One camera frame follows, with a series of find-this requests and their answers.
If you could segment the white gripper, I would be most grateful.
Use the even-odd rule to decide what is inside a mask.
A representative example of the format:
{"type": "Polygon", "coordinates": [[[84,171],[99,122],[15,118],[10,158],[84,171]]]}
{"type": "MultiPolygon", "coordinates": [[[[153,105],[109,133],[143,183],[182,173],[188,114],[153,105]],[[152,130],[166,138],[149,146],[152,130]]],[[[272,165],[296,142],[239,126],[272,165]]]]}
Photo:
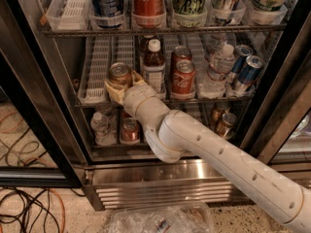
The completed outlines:
{"type": "Polygon", "coordinates": [[[166,105],[156,96],[154,89],[147,85],[144,78],[132,71],[133,84],[127,85],[112,83],[104,80],[106,90],[112,100],[122,105],[125,111],[142,124],[150,123],[153,119],[166,114],[166,105]]]}

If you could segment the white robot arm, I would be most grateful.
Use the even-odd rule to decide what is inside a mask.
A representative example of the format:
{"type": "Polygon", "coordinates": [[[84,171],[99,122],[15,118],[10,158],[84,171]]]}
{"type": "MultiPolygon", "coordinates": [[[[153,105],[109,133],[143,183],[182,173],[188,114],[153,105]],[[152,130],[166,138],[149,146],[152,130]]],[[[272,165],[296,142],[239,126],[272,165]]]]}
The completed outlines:
{"type": "Polygon", "coordinates": [[[208,162],[267,214],[294,233],[311,233],[311,191],[253,158],[192,116],[169,109],[143,78],[131,84],[105,82],[113,100],[143,127],[155,156],[174,163],[191,151],[208,162]]]}

